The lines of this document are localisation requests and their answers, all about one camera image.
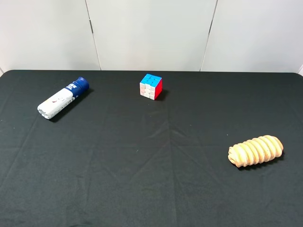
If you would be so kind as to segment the spiral bread roll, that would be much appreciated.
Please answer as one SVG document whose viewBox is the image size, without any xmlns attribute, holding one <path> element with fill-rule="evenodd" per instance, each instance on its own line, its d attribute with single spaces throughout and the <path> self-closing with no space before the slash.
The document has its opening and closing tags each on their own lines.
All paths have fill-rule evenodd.
<svg viewBox="0 0 303 227">
<path fill-rule="evenodd" d="M 259 136 L 229 147 L 229 161 L 239 167 L 262 164 L 282 156 L 281 141 L 270 135 Z"/>
</svg>

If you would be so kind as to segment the Rubik's cube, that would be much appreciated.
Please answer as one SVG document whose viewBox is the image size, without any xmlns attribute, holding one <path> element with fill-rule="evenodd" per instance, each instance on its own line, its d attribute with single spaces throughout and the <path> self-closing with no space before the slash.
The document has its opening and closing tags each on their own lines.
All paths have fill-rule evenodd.
<svg viewBox="0 0 303 227">
<path fill-rule="evenodd" d="M 140 95 L 156 100 L 162 92 L 162 78 L 146 74 L 140 82 Z"/>
</svg>

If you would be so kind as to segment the black tablecloth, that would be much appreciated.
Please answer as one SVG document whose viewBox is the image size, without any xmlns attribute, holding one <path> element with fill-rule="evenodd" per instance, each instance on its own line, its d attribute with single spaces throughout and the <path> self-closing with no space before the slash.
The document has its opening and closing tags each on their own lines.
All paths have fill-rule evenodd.
<svg viewBox="0 0 303 227">
<path fill-rule="evenodd" d="M 3 227 L 300 227 L 303 78 L 295 73 L 12 70 L 0 78 Z M 37 107 L 85 78 L 56 116 Z M 229 147 L 275 136 L 246 167 Z"/>
</svg>

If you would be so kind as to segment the white blue cylindrical bottle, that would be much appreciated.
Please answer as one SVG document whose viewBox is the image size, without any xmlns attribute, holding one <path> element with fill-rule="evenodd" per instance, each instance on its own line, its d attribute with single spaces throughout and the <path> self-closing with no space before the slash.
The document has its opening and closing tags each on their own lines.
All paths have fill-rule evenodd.
<svg viewBox="0 0 303 227">
<path fill-rule="evenodd" d="M 61 89 L 50 98 L 42 102 L 38 107 L 38 112 L 46 119 L 56 116 L 61 110 L 73 102 L 89 89 L 88 81 L 79 77 L 65 88 Z"/>
</svg>

